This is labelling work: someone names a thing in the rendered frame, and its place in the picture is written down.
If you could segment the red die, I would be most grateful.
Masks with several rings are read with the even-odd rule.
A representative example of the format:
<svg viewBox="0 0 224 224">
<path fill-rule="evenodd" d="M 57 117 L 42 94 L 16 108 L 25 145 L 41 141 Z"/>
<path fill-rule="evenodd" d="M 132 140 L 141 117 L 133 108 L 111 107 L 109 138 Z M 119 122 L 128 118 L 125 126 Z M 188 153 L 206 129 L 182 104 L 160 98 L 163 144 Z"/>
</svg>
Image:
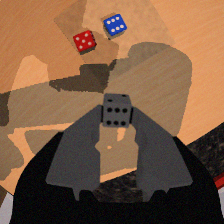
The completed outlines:
<svg viewBox="0 0 224 224">
<path fill-rule="evenodd" d="M 97 45 L 92 31 L 85 31 L 73 36 L 78 52 L 92 48 Z"/>
</svg>

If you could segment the dark blue die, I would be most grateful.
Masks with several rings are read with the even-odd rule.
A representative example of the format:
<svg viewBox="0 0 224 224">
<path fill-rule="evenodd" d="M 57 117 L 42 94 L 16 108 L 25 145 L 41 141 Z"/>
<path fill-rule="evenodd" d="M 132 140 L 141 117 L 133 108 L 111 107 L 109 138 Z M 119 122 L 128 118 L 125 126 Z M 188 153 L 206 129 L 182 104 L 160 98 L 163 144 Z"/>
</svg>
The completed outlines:
<svg viewBox="0 0 224 224">
<path fill-rule="evenodd" d="M 114 36 L 127 29 L 127 26 L 120 14 L 116 14 L 110 18 L 107 18 L 103 22 L 111 36 Z"/>
</svg>

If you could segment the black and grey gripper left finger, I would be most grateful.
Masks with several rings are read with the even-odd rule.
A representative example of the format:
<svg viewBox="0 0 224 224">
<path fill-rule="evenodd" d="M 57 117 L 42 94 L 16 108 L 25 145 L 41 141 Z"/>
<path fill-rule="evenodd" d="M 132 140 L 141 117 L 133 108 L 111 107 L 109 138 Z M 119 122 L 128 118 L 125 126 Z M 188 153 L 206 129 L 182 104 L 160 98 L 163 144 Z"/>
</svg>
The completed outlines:
<svg viewBox="0 0 224 224">
<path fill-rule="evenodd" d="M 17 182 L 9 224 L 25 224 L 42 208 L 79 200 L 81 190 L 100 185 L 100 152 L 95 148 L 103 123 L 98 104 L 58 132 L 26 165 Z"/>
</svg>

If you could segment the grey die with black pips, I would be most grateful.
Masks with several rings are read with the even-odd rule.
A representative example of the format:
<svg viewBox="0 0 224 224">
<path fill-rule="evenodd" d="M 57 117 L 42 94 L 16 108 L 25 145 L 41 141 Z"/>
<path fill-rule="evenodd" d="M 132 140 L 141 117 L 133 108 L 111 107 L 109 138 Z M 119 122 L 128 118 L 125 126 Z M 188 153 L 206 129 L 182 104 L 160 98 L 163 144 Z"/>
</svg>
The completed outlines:
<svg viewBox="0 0 224 224">
<path fill-rule="evenodd" d="M 103 99 L 103 127 L 128 128 L 131 114 L 128 94 L 105 93 Z"/>
</svg>

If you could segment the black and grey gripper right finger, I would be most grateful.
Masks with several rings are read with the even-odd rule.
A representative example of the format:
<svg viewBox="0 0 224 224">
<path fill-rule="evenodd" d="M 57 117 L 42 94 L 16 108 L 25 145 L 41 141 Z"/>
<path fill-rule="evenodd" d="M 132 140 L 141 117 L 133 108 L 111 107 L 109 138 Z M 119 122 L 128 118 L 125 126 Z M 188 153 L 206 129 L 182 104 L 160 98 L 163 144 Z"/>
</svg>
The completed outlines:
<svg viewBox="0 0 224 224">
<path fill-rule="evenodd" d="M 190 149 L 137 107 L 132 106 L 129 123 L 136 130 L 134 141 L 139 146 L 136 183 L 143 202 L 149 201 L 154 191 L 164 190 L 166 199 L 197 204 L 217 224 L 224 224 L 215 182 Z"/>
</svg>

